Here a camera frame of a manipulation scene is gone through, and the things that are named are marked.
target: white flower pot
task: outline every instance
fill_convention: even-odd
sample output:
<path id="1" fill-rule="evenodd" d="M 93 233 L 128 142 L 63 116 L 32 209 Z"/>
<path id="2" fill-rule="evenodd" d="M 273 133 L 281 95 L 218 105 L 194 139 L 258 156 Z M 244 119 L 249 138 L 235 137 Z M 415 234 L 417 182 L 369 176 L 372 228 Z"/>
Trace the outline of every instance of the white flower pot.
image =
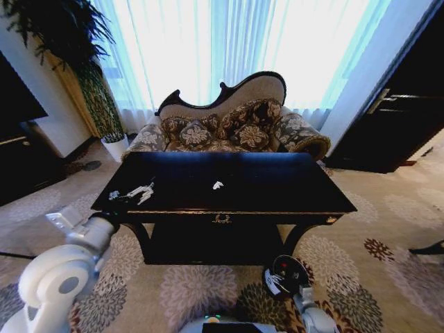
<path id="1" fill-rule="evenodd" d="M 117 163 L 121 163 L 122 154 L 128 148 L 128 138 L 126 137 L 126 135 L 122 140 L 118 142 L 112 142 L 111 144 L 107 144 L 103 141 L 103 139 L 101 141 L 108 152 L 111 154 L 112 158 L 114 158 Z"/>

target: white robotic arm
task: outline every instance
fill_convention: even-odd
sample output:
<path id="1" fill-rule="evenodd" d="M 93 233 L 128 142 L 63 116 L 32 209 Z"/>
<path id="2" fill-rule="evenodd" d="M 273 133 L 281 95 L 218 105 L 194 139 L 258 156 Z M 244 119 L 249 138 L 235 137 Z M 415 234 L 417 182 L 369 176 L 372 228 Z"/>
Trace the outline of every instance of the white robotic arm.
<path id="1" fill-rule="evenodd" d="M 301 314 L 307 333 L 339 333 L 332 317 L 319 309 L 313 301 L 311 286 L 300 286 L 299 293 L 293 296 L 293 300 Z"/>
<path id="2" fill-rule="evenodd" d="M 114 226 L 93 214 L 80 224 L 81 216 L 70 207 L 47 214 L 67 234 L 66 245 L 52 248 L 35 258 L 19 280 L 25 302 L 0 333 L 69 332 L 68 314 L 79 294 L 89 294 L 109 257 Z"/>

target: dark wooden table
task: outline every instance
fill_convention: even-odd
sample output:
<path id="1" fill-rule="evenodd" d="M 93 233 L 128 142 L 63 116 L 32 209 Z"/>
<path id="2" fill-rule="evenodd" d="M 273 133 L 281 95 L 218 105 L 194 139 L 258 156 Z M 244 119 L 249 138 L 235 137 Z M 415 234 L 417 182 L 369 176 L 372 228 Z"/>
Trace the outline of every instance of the dark wooden table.
<path id="1" fill-rule="evenodd" d="M 141 205 L 108 199 L 153 177 Z M 310 228 L 356 211 L 309 154 L 177 152 L 131 153 L 92 209 L 117 214 L 147 264 L 252 265 L 292 255 Z M 155 223 L 151 238 L 143 223 Z M 284 242 L 278 224 L 295 225 Z"/>

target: green leaves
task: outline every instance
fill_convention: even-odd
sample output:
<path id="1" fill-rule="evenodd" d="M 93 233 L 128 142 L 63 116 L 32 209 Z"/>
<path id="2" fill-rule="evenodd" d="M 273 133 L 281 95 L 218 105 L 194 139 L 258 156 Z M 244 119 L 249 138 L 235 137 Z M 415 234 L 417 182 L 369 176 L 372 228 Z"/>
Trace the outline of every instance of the green leaves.
<path id="1" fill-rule="evenodd" d="M 93 62 L 76 72 L 76 75 L 100 137 L 106 143 L 122 140 L 124 133 L 119 114 L 112 96 L 104 85 L 101 68 Z"/>
<path id="2" fill-rule="evenodd" d="M 43 63 L 44 53 L 52 52 L 63 66 L 74 71 L 88 65 L 106 51 L 95 40 L 113 42 L 106 18 L 88 0 L 2 0 L 8 30 L 15 29 L 28 44 L 28 34 L 41 40 L 35 55 Z"/>

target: sheer curtain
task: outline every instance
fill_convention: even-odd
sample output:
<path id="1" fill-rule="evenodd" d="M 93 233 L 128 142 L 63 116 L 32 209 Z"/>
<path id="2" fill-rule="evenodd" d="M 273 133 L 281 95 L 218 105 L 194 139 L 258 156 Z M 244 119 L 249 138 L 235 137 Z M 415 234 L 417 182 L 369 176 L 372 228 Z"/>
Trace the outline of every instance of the sheer curtain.
<path id="1" fill-rule="evenodd" d="M 211 103 L 219 83 L 261 70 L 287 83 L 286 106 L 320 128 L 390 0 L 94 0 L 110 20 L 105 76 L 128 131 L 175 89 Z"/>

